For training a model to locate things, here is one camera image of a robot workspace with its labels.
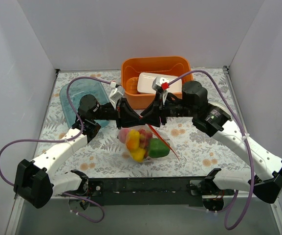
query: gray floor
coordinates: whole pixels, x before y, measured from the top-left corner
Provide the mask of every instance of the gray floor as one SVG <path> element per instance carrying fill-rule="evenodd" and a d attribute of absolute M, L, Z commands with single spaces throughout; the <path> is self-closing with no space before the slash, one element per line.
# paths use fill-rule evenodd
<path fill-rule="evenodd" d="M 231 225 L 241 212 L 245 198 L 239 198 L 230 214 Z M 52 199 L 41 209 L 25 202 L 16 234 L 18 235 L 278 235 L 271 206 L 253 198 L 241 224 L 232 231 L 224 228 L 224 213 L 215 216 L 189 209 L 185 205 L 107 206 L 105 219 L 98 224 L 69 212 L 67 199 Z M 98 208 L 86 214 L 98 218 Z"/>

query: blue plastic container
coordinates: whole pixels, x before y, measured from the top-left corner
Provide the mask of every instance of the blue plastic container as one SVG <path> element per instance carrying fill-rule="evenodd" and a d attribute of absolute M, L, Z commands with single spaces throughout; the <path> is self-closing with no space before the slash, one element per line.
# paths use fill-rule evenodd
<path fill-rule="evenodd" d="M 67 86 L 68 84 L 61 89 L 59 96 L 61 99 L 61 104 L 67 121 L 67 125 L 69 128 L 71 128 L 71 126 L 76 120 L 76 115 L 73 112 L 67 99 Z M 100 82 L 90 79 L 80 79 L 72 83 L 69 89 L 69 95 L 72 104 L 76 109 L 79 108 L 80 99 L 86 94 L 94 95 L 100 104 L 106 104 L 109 102 L 104 87 Z M 109 121 L 107 120 L 96 120 L 96 122 L 100 124 L 102 128 L 107 126 L 109 123 Z"/>

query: orange plastic container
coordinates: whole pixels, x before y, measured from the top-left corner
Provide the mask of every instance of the orange plastic container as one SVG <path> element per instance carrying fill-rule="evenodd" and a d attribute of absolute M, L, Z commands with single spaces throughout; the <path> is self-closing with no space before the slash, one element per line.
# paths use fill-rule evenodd
<path fill-rule="evenodd" d="M 142 72 L 180 76 L 191 70 L 190 63 L 180 56 L 131 58 L 121 66 L 121 85 L 126 90 L 126 98 L 133 109 L 145 109 L 154 100 L 154 94 L 141 94 L 137 82 Z M 182 84 L 193 80 L 192 74 L 182 79 Z M 182 93 L 175 93 L 182 98 Z"/>

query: floral tablecloth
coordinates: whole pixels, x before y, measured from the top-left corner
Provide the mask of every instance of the floral tablecloth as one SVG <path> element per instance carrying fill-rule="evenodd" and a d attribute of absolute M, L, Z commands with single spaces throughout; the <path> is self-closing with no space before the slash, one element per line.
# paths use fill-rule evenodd
<path fill-rule="evenodd" d="M 228 103 L 235 106 L 226 84 L 222 69 L 205 69 L 209 72 Z M 49 109 L 43 125 L 41 139 L 61 139 L 68 131 L 68 126 L 60 103 L 60 89 L 78 76 L 95 76 L 103 80 L 114 80 L 120 83 L 121 72 L 60 72 L 50 100 Z M 194 79 L 201 82 L 208 90 L 208 99 L 222 103 L 220 96 L 207 76 L 195 73 Z M 111 88 L 104 85 L 107 94 Z M 169 118 L 165 126 L 159 129 L 170 137 L 175 145 L 180 160 L 159 160 L 137 163 L 129 157 L 128 152 L 117 139 L 118 130 L 115 121 L 101 129 L 93 141 L 78 150 L 56 172 L 62 174 L 72 169 L 78 169 L 91 178 L 112 177 L 166 177 L 166 176 L 197 176 L 207 175 L 213 168 L 242 171 L 248 168 L 246 163 L 238 158 L 227 147 L 198 131 L 192 125 L 192 119 L 186 117 Z M 53 144 L 39 143 L 36 156 L 42 154 Z"/>

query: gray wall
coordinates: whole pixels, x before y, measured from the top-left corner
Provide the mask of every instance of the gray wall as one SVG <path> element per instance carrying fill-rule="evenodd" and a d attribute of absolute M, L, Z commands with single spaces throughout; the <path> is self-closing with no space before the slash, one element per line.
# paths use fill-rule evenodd
<path fill-rule="evenodd" d="M 282 158 L 282 1 L 264 1 L 230 69 L 249 133 Z"/>
<path fill-rule="evenodd" d="M 0 0 L 0 149 L 19 138 L 37 138 L 54 81 L 54 69 L 16 0 Z M 31 159 L 34 144 L 17 144 L 2 155 L 6 177 Z M 14 202 L 12 187 L 0 178 L 0 235 Z"/>
<path fill-rule="evenodd" d="M 55 68 L 98 70 L 163 55 L 229 65 L 263 0 L 18 2 Z"/>

